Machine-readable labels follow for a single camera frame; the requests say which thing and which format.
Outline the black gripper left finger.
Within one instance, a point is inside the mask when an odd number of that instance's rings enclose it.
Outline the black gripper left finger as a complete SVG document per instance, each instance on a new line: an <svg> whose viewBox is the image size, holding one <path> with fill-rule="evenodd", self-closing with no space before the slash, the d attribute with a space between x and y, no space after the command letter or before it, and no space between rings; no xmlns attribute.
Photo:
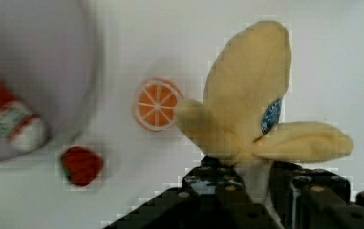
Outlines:
<svg viewBox="0 0 364 229"><path fill-rule="evenodd" d="M103 229L279 229L237 171L205 157L170 188Z"/></svg>

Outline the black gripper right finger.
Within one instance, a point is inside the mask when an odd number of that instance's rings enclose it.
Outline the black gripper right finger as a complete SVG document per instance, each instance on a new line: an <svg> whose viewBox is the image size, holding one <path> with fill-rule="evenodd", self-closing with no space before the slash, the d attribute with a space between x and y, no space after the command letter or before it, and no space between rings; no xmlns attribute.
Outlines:
<svg viewBox="0 0 364 229"><path fill-rule="evenodd" d="M276 162L270 170L273 206L285 229L364 229L364 191L324 169Z"/></svg>

